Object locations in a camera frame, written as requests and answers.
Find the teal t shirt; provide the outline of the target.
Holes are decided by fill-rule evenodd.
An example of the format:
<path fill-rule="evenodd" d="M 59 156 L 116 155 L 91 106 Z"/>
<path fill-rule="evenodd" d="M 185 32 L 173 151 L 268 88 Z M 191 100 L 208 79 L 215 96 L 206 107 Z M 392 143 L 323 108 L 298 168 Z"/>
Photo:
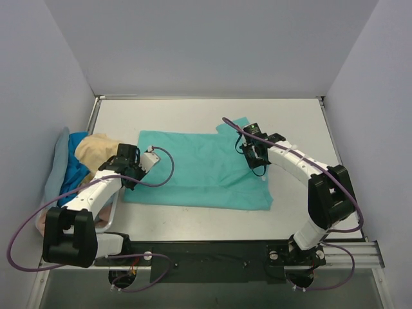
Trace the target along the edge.
<path fill-rule="evenodd" d="M 161 147 L 160 162 L 144 181 L 127 189 L 127 203 L 211 207 L 242 211 L 268 211 L 273 199 L 263 168 L 252 172 L 234 148 L 238 133 L 220 124 L 215 133 L 141 131 L 137 146 Z"/>

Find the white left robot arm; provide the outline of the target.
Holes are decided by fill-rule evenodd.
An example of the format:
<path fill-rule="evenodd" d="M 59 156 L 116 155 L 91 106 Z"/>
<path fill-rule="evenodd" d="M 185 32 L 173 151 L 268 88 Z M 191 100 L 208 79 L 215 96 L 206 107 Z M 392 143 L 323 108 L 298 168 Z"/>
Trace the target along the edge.
<path fill-rule="evenodd" d="M 141 168 L 140 150 L 135 145 L 119 144 L 117 154 L 104 162 L 88 187 L 61 207 L 51 207 L 45 217 L 43 260 L 49 263 L 87 268 L 98 257 L 95 219 L 123 186 L 120 176 L 142 180 L 147 169 Z"/>

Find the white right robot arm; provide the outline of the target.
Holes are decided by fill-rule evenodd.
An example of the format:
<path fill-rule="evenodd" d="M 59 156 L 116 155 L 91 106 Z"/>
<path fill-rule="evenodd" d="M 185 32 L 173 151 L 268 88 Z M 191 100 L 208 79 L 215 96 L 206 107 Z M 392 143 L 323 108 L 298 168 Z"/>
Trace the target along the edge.
<path fill-rule="evenodd" d="M 302 263 L 339 222 L 356 212 L 353 187 L 347 170 L 323 164 L 307 156 L 285 137 L 263 133 L 258 124 L 241 128 L 239 152 L 250 169 L 276 165 L 308 189 L 306 223 L 289 239 L 290 261 Z"/>

